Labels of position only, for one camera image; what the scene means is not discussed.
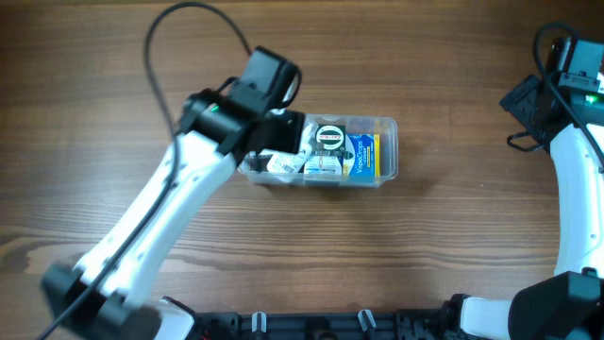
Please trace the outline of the clear plastic container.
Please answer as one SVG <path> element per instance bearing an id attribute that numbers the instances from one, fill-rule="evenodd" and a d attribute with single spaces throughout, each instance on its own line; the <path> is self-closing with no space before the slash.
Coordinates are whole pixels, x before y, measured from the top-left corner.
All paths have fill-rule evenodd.
<path id="1" fill-rule="evenodd" d="M 390 117 L 372 117 L 355 115 L 309 114 L 306 123 L 310 121 L 319 125 L 344 125 L 347 134 L 379 134 L 380 135 L 380 169 L 377 177 L 330 175 L 305 175 L 303 168 L 299 171 L 293 183 L 283 183 L 272 177 L 268 172 L 249 170 L 244 164 L 239 167 L 240 173 L 256 183 L 278 185 L 325 185 L 351 187 L 380 187 L 384 182 L 394 179 L 398 174 L 398 126 Z"/>

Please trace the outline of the white blue medicine box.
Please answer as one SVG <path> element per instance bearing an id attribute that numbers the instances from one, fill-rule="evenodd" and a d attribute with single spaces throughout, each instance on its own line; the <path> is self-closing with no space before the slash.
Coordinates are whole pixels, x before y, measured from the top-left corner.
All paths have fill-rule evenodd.
<path id="1" fill-rule="evenodd" d="M 343 165 L 337 156 L 310 156 L 304 165 L 305 175 L 341 176 Z"/>

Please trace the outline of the white plastic bottle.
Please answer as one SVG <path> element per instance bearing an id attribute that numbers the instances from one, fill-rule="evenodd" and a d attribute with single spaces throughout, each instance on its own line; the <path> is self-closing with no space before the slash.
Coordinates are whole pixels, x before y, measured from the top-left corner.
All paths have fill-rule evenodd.
<path id="1" fill-rule="evenodd" d="M 289 154 L 275 151 L 266 165 L 267 172 L 280 182 L 293 183 L 313 152 L 314 135 L 317 128 L 315 122 L 306 123 L 302 131 L 298 152 Z"/>

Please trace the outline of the blue yellow VapoDrops box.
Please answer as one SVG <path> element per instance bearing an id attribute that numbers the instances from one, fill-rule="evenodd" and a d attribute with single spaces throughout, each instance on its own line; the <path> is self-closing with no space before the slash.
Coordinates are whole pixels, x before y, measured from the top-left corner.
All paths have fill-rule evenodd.
<path id="1" fill-rule="evenodd" d="M 343 173 L 347 176 L 381 175 L 379 134 L 346 135 Z"/>

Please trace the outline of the green round floss pack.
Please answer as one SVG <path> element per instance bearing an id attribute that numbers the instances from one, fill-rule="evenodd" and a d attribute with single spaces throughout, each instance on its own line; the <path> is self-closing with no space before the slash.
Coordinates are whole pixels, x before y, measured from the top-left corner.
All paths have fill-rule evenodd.
<path id="1" fill-rule="evenodd" d="M 319 125 L 315 133 L 315 156 L 342 157 L 345 152 L 345 126 Z"/>

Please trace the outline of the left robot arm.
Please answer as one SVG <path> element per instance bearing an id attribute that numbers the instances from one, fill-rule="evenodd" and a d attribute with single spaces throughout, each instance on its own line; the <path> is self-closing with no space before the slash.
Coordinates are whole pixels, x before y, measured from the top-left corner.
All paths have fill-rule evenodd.
<path id="1" fill-rule="evenodd" d="M 85 339 L 191 339 L 194 312 L 167 297 L 149 301 L 159 268 L 182 232 L 251 152 L 295 154 L 305 116 L 290 111 L 297 65 L 257 47 L 228 90 L 205 89 L 183 104 L 161 165 L 115 227 L 74 267 L 54 264 L 42 290 L 54 322 Z"/>

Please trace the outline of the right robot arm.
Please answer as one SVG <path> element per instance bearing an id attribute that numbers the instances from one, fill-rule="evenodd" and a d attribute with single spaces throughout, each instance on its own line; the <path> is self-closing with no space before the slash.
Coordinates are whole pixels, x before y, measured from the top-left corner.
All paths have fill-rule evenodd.
<path id="1" fill-rule="evenodd" d="M 464 297 L 455 324 L 468 335 L 603 336 L 603 45 L 557 39 L 543 69 L 499 104 L 554 163 L 561 226 L 554 275 L 511 300 Z"/>

